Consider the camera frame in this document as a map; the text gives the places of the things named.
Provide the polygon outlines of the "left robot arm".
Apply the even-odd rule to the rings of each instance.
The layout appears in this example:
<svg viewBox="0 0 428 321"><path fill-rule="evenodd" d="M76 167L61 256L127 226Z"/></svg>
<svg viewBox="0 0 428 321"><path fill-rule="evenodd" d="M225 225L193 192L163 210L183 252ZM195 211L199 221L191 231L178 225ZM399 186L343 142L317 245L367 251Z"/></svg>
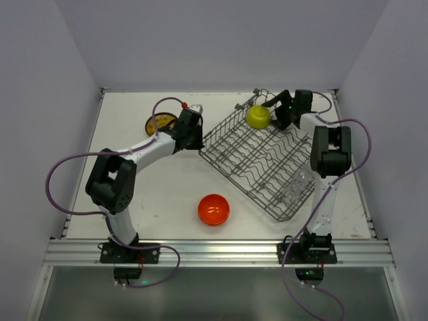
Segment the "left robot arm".
<svg viewBox="0 0 428 321"><path fill-rule="evenodd" d="M137 174L156 161L182 150L203 147L203 117L200 105L181 111L173 127L163 126L153 140L145 140L127 150L107 148L98 155L86 183L85 192L105 215L110 239L132 248L138 234L132 225L128 206L134 194Z"/></svg>

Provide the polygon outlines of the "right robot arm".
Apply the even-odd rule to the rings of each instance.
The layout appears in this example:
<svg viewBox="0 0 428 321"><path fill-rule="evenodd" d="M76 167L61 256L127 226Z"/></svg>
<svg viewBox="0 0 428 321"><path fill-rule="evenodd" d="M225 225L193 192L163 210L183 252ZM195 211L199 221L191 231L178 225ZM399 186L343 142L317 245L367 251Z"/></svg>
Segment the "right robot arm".
<svg viewBox="0 0 428 321"><path fill-rule="evenodd" d="M314 93L296 90L280 92L262 106L274 107L281 129L291 125L312 139L310 169L314 172L315 190L311 214L297 236L284 240L282 263L336 263L332 244L332 216L339 180L351 166L351 129L339 122L328 122L312 110Z"/></svg>

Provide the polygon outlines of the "orange bowl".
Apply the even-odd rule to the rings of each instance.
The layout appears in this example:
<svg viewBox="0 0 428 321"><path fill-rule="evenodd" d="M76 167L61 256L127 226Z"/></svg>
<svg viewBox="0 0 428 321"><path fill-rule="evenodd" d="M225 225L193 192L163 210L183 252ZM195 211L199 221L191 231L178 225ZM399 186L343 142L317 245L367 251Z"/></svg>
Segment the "orange bowl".
<svg viewBox="0 0 428 321"><path fill-rule="evenodd" d="M205 195L197 207L199 219L210 226L218 226L226 222L230 211L228 200L219 194Z"/></svg>

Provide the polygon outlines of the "yellow patterned plate dark rim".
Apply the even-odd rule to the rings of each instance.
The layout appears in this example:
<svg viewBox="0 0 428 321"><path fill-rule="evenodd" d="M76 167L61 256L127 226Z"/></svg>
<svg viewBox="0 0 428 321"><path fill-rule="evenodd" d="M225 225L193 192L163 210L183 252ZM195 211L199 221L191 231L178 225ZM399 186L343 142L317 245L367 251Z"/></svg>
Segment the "yellow patterned plate dark rim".
<svg viewBox="0 0 428 321"><path fill-rule="evenodd" d="M178 117L170 112L159 112L154 115L154 120L150 117L146 121L144 130L148 136L152 136L155 133L154 124L157 125L158 129L164 126L172 128L177 119Z"/></svg>

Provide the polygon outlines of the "lime green bowl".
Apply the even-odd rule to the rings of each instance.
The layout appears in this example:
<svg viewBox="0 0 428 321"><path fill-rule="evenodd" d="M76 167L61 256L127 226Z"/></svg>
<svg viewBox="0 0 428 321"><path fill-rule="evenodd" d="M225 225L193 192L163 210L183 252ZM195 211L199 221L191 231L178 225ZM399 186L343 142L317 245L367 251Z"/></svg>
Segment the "lime green bowl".
<svg viewBox="0 0 428 321"><path fill-rule="evenodd" d="M262 105L252 106L246 115L246 122L256 129L267 128L271 122L271 114L267 107Z"/></svg>

